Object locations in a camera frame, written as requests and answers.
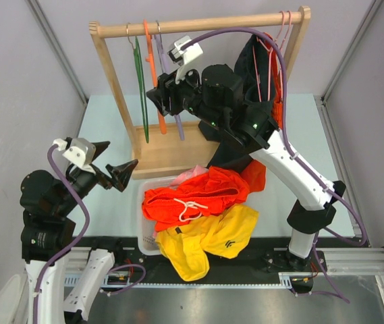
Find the orange plastic hanger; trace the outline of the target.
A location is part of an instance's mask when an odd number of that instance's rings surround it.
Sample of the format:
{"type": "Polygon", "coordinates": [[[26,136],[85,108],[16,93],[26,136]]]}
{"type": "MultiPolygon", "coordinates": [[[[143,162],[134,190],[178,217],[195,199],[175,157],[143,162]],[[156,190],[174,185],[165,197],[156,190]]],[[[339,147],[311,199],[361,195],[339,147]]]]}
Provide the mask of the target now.
{"type": "MultiPolygon", "coordinates": [[[[144,32],[145,32],[147,51],[148,51],[148,57],[146,58],[146,61],[150,64],[150,72],[151,72],[153,87],[156,88],[158,85],[158,80],[157,80],[157,71],[156,71],[156,67],[155,67],[152,35],[150,34],[150,32],[148,30],[148,22],[146,20],[143,20],[143,25],[144,25],[144,32]]],[[[160,132],[163,135],[165,135],[167,133],[165,118],[160,113],[160,111],[157,111],[157,117],[159,120],[160,132]]]]}

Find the bright orange shorts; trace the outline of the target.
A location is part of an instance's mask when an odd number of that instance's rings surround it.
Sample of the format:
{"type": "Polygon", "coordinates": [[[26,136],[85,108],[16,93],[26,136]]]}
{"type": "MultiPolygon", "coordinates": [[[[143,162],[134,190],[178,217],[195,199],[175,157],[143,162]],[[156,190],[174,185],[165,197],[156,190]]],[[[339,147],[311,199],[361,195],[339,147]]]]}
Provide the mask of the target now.
{"type": "Polygon", "coordinates": [[[246,201],[248,183],[235,171],[210,167],[177,188],[160,187],[144,193],[142,212],[155,222],[155,231],[187,225],[192,220],[219,215],[233,205],[246,201]]]}

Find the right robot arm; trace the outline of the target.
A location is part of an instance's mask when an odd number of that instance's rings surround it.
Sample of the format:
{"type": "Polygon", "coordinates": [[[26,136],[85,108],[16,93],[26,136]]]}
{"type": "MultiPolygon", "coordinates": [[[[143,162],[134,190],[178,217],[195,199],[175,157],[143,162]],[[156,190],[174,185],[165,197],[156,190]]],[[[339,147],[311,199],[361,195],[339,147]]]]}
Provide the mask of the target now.
{"type": "Polygon", "coordinates": [[[315,236],[333,221],[333,206],[346,190],[341,181],[326,180],[308,163],[291,155],[272,106],[244,97],[243,79],[225,64],[210,65],[202,72],[190,70],[180,79],[161,74],[146,92],[162,115],[182,111],[195,115],[215,129],[233,150],[249,155],[274,173],[296,196],[287,217],[292,235],[281,264],[303,271],[311,263],[315,236]]]}

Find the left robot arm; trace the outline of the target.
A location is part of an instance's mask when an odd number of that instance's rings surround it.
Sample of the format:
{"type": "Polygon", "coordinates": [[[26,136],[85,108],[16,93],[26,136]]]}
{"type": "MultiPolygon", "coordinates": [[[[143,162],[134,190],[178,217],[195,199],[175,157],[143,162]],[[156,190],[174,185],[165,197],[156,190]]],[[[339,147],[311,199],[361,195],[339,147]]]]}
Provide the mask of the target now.
{"type": "Polygon", "coordinates": [[[120,239],[96,239],[78,283],[68,296],[63,295],[72,248],[83,239],[90,223],[84,197],[96,186],[123,192],[138,165],[133,159],[100,170],[94,161],[109,145],[108,141],[58,138],[47,153],[54,174],[39,169],[20,185],[24,222],[20,240],[30,289],[29,323],[87,323],[106,275],[124,264],[120,239]]]}

